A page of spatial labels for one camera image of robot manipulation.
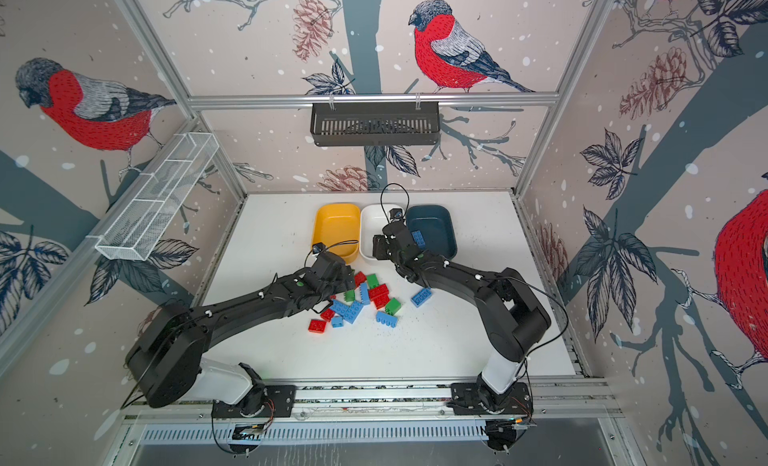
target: white wire mesh basket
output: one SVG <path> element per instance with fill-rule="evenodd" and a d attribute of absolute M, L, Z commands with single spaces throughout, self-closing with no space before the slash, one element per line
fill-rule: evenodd
<path fill-rule="evenodd" d="M 210 133 L 176 136 L 178 144 L 136 197 L 100 238 L 96 249 L 107 259 L 146 261 L 208 163 L 219 150 Z"/>

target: black metal basket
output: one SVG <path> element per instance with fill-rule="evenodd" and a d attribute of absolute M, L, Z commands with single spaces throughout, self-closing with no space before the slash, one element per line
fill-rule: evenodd
<path fill-rule="evenodd" d="M 318 146 L 435 145 L 440 139 L 436 102 L 364 102 L 312 105 L 310 131 Z"/>

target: bird head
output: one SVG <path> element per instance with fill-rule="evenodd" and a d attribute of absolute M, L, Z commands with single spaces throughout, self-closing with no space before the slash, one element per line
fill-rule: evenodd
<path fill-rule="evenodd" d="M 53 100 L 48 90 L 48 80 L 56 72 L 64 68 L 58 62 L 49 58 L 37 57 L 24 63 L 16 71 L 16 87 L 24 105 L 32 107 L 39 104 L 42 107 L 52 107 Z"/>
<path fill-rule="evenodd" d="M 411 19 L 408 20 L 409 26 L 415 26 L 419 32 L 424 32 L 432 19 L 441 15 L 450 16 L 453 14 L 453 10 L 444 0 L 427 0 L 420 3 L 413 10 Z"/>

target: black cable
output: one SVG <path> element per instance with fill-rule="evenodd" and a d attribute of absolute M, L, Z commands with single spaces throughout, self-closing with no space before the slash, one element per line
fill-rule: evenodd
<path fill-rule="evenodd" d="M 408 208 L 411 206 L 411 196 L 410 196 L 410 194 L 408 194 L 408 189 L 402 187 L 401 184 L 389 183 L 388 185 L 384 186 L 384 189 L 382 189 L 382 193 L 379 195 L 379 204 L 382 207 L 382 211 L 384 211 L 384 192 L 386 191 L 386 189 L 390 185 L 398 185 L 398 186 L 400 186 L 400 189 L 402 189 L 402 191 L 406 193 L 406 197 L 408 198 L 408 202 L 406 203 L 406 210 L 402 212 L 402 218 L 405 219 L 406 218 L 406 213 L 408 212 Z M 389 224 L 389 222 L 391 222 L 389 220 L 389 215 L 386 213 L 386 211 L 384 211 L 384 219 L 386 219 L 388 224 Z"/>

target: bird illustration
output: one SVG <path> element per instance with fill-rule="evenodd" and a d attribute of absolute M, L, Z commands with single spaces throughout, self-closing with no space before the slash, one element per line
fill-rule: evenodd
<path fill-rule="evenodd" d="M 413 10 L 409 26 L 414 26 L 416 63 L 437 84 L 469 88 L 483 82 L 500 82 L 521 92 L 533 92 L 516 83 L 485 51 L 482 42 L 469 35 L 453 16 L 444 0 L 426 0 Z"/>
<path fill-rule="evenodd" d="M 693 295 L 715 302 L 728 312 L 754 346 L 752 357 L 740 366 L 735 366 L 722 352 L 711 352 L 734 371 L 736 382 L 729 385 L 742 389 L 744 371 L 768 362 L 768 189 L 723 226 L 715 242 L 714 263 L 717 293 L 713 295 L 691 288 L 684 271 L 672 271 L 683 276 L 688 288 L 683 307 L 690 305 Z"/>
<path fill-rule="evenodd" d="M 140 92 L 120 82 L 77 74 L 42 57 L 18 68 L 16 87 L 25 106 L 39 105 L 82 145 L 125 151 L 128 167 L 120 170 L 119 177 L 129 170 L 139 171 L 130 163 L 130 149 L 145 135 L 154 139 L 149 130 L 152 119 L 163 107 L 176 104 L 173 99 Z"/>

